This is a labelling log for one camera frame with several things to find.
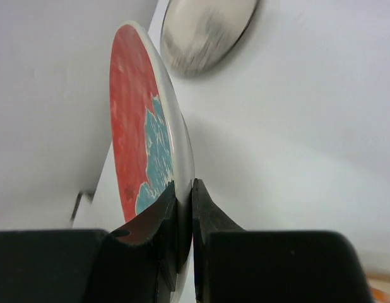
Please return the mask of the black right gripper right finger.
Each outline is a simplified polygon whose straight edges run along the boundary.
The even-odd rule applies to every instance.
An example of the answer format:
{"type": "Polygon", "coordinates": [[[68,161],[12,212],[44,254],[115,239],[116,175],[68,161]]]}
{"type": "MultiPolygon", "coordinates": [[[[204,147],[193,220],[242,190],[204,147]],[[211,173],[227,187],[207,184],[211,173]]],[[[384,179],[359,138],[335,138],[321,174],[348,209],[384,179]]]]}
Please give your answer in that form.
{"type": "Polygon", "coordinates": [[[342,234],[247,231],[192,188],[194,286],[198,302],[370,302],[358,256],[342,234]]]}

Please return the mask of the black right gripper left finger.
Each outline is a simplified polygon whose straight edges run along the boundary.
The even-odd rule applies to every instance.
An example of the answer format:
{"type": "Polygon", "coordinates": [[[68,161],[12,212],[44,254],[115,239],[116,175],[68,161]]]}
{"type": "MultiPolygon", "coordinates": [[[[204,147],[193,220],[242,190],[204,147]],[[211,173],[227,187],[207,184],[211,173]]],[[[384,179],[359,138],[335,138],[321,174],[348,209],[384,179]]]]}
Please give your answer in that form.
{"type": "Polygon", "coordinates": [[[169,302],[176,289],[175,184],[107,236],[100,253],[101,302],[169,302]]]}

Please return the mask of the red patterned plate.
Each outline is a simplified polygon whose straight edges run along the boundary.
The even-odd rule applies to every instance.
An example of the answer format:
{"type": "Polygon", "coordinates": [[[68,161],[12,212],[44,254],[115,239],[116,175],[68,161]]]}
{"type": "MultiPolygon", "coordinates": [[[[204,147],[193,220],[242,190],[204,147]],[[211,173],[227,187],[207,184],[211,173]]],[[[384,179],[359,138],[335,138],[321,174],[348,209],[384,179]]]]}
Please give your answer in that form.
{"type": "Polygon", "coordinates": [[[178,302],[191,247],[194,158],[170,76],[148,32],[135,21],[115,33],[109,93],[112,150],[125,221],[148,209],[168,185],[175,186],[182,254],[172,302],[178,302]]]}

